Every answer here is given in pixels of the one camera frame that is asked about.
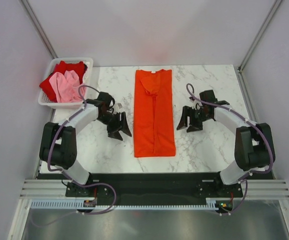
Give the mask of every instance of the white marble surface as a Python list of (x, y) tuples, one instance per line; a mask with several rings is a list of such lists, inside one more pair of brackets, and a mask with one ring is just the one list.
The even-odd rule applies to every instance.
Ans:
[[(176, 131), (182, 107), (191, 106), (186, 84), (192, 83), (198, 94), (213, 89), (218, 100), (226, 100), (242, 115), (247, 109), (232, 65), (187, 66), (128, 66), (95, 67), (92, 82), (97, 89), (110, 93), (116, 103), (122, 104), (133, 133), (135, 72), (138, 69), (158, 71), (172, 69), (173, 125), (176, 146), (175, 157), (134, 157), (132, 137), (121, 133), (123, 141), (107, 137), (106, 126), (91, 122), (77, 136), (77, 159), (91, 173), (170, 173), (217, 172), (234, 160), (235, 136), (221, 123), (209, 120), (203, 123), (203, 131), (186, 133)], [(57, 109), (53, 121), (67, 118), (73, 110)], [(48, 173), (42, 163), (41, 173)]]

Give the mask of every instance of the white cable tray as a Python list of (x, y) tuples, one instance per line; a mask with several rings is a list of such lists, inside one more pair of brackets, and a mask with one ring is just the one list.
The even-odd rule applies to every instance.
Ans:
[[(107, 205), (98, 205), (95, 209), (107, 209)], [(77, 199), (33, 199), (31, 209), (94, 209), (85, 207), (84, 200)], [(207, 200), (206, 205), (121, 205), (116, 210), (218, 210), (215, 200)]]

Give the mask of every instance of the clothing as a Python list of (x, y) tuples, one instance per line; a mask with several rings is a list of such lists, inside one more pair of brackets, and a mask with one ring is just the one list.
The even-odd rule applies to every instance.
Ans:
[(172, 70), (135, 72), (133, 142), (136, 158), (176, 155)]
[(61, 73), (65, 74), (66, 71), (75, 71), (75, 73), (78, 75), (80, 84), (83, 83), (83, 77), (87, 70), (87, 66), (84, 64), (83, 61), (80, 61), (79, 63), (65, 63), (64, 61), (61, 61), (59, 64), (57, 64), (54, 68), (54, 71), (51, 75), (49, 75), (42, 83), (40, 83), (40, 88), (42, 88), (43, 92), (47, 95), (47, 97), (52, 102), (57, 102), (56, 93), (53, 90), (53, 88), (50, 85), (50, 78), (55, 73)]
[[(81, 84), (75, 71), (65, 71), (64, 75), (56, 72), (50, 77), (49, 82), (58, 103), (76, 103), (82, 100), (78, 93)], [(84, 96), (86, 93), (85, 87), (82, 87), (80, 92)]]

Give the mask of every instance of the pink cloth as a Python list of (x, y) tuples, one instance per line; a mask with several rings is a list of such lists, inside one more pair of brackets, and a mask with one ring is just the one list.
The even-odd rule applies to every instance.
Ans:
[[(76, 103), (82, 101), (78, 93), (78, 88), (80, 87), (79, 76), (74, 70), (65, 71), (64, 75), (56, 72), (50, 77), (49, 82), (58, 103)], [(80, 92), (84, 96), (86, 88), (82, 87)]]

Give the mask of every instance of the white basket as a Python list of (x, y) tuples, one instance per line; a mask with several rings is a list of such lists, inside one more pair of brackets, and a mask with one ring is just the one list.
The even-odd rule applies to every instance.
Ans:
[[(50, 62), (49, 67), (45, 71), (43, 80), (45, 80), (54, 71), (56, 64), (59, 64), (61, 61), (64, 61), (67, 64), (77, 64), (80, 61), (83, 61), (83, 63), (86, 64), (88, 68), (83, 75), (82, 82), (85, 83), (86, 85), (89, 85), (89, 86), (92, 86), (95, 88), (97, 87), (96, 82), (94, 84), (91, 83), (91, 73), (93, 70), (94, 61), (90, 57), (60, 57), (60, 58), (55, 58)], [(84, 97), (88, 96), (89, 91), (91, 91), (91, 90), (92, 89), (90, 89), (90, 88), (86, 88)], [(40, 94), (39, 94), (39, 98), (38, 98), (38, 103), (40, 105), (49, 106), (50, 108), (53, 108), (53, 109), (77, 109), (81, 106), (83, 101), (80, 101), (80, 102), (52, 102), (49, 100), (47, 95), (41, 89)]]

